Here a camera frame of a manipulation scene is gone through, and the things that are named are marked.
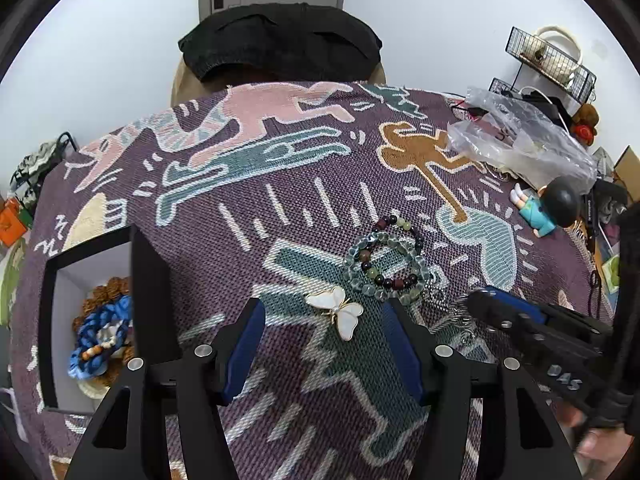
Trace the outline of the person's right hand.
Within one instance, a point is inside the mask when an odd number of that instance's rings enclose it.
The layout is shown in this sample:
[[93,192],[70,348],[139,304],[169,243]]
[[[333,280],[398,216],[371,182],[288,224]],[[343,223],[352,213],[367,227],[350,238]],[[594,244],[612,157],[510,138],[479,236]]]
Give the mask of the person's right hand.
[[[585,415],[564,401],[554,401],[553,408],[563,434],[574,443],[573,429],[584,422]],[[623,428],[589,429],[578,443],[575,454],[588,462],[585,479],[607,479],[633,443],[634,437],[626,434]]]

